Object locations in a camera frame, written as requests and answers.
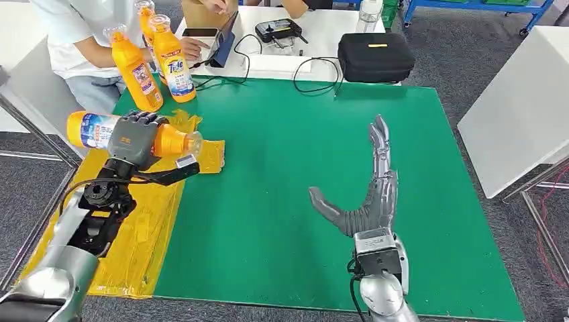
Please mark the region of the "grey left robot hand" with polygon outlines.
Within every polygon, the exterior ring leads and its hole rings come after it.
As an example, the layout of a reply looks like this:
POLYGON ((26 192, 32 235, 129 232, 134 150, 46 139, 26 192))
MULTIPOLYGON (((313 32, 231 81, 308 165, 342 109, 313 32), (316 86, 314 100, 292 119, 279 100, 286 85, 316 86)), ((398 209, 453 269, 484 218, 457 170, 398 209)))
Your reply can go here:
POLYGON ((169 121, 163 115, 131 110, 119 117, 106 150, 112 158, 148 170, 160 160, 154 152, 154 140, 159 128, 166 124, 169 121))

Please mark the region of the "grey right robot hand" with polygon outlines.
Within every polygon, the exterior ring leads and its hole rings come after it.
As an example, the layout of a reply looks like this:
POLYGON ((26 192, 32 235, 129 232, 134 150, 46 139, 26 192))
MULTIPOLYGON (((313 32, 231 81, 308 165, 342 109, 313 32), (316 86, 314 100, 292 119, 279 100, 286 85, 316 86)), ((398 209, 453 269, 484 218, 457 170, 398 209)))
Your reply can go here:
POLYGON ((314 209, 344 235, 377 228, 391 229, 397 204, 397 172, 391 168, 389 128, 381 115, 368 126, 372 144, 372 175, 366 197, 357 209, 342 210, 330 203, 316 186, 309 187, 314 209))

